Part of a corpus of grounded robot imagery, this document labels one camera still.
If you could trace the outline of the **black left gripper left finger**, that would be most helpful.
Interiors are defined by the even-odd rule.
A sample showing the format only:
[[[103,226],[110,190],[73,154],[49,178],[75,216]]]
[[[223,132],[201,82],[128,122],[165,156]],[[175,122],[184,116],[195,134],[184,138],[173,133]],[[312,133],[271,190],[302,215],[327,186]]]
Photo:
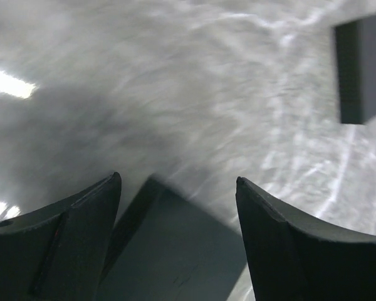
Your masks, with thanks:
[[[93,300],[118,211],[119,173],[0,222],[0,300]]]

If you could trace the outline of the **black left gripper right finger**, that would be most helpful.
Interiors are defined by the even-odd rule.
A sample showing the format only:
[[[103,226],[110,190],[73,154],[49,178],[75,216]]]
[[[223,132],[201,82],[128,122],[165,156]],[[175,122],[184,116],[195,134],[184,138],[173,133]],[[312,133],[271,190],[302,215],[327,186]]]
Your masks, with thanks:
[[[256,300],[376,301],[376,236],[316,218],[250,180],[236,205]]]

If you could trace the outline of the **black network switch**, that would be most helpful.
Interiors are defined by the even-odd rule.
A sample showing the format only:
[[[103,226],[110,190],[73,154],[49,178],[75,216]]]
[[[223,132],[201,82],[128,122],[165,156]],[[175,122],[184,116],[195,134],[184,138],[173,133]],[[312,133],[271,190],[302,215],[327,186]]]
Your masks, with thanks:
[[[155,176],[117,230],[97,300],[227,300],[246,265],[239,234]]]

